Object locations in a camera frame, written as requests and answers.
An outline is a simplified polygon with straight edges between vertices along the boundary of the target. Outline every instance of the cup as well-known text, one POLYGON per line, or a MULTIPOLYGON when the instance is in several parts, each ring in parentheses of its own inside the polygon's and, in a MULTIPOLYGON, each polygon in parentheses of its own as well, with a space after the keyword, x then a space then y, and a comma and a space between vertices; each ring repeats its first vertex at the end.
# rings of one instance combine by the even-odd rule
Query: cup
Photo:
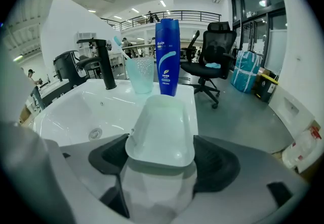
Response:
POLYGON ((126 60, 126 70, 137 94, 149 93, 153 89, 154 59, 140 57, 126 60))

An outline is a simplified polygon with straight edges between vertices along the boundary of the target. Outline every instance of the railing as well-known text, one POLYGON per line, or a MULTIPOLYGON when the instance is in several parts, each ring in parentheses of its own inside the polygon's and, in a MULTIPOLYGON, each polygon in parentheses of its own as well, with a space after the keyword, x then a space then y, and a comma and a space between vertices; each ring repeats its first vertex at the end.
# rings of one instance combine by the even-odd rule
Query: railing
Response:
MULTIPOLYGON (((152 13, 153 22, 158 22, 160 19, 171 18, 171 19, 178 19, 182 21, 200 21, 200 22, 219 22, 220 21, 220 14, 212 13, 212 12, 203 12, 203 11, 163 11, 163 12, 156 12, 152 13)), ((118 22, 110 19, 103 19, 105 20, 110 26, 118 31, 122 31, 128 28, 144 25, 151 23, 150 21, 150 14, 141 15, 132 19, 128 19, 123 22, 118 22)))

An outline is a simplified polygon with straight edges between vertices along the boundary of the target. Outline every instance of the chair seat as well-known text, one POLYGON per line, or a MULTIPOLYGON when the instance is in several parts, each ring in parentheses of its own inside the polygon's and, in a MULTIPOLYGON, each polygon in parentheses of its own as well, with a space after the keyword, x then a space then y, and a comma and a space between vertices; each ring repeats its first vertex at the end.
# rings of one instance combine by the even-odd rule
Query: chair seat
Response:
POLYGON ((204 77, 208 79, 218 78, 222 75, 221 69, 209 68, 199 63, 182 63, 181 68, 193 76, 204 77))

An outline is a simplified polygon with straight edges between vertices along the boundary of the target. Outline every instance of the blue bottle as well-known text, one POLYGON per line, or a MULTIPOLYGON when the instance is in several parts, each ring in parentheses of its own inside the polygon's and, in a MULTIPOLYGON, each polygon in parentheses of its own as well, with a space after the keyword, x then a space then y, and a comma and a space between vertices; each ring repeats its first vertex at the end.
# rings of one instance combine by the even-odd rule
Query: blue bottle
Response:
POLYGON ((179 21, 162 19, 155 25, 156 67, 161 94, 175 96, 180 71, 179 21))

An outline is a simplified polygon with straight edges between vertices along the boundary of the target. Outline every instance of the soap dish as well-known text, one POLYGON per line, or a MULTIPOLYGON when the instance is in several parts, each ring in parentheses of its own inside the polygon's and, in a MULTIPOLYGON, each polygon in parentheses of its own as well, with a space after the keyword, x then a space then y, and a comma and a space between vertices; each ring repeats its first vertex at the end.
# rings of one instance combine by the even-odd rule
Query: soap dish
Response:
POLYGON ((168 95, 149 97, 126 141, 126 153, 152 166, 188 166, 194 159, 189 121, 183 101, 168 95))

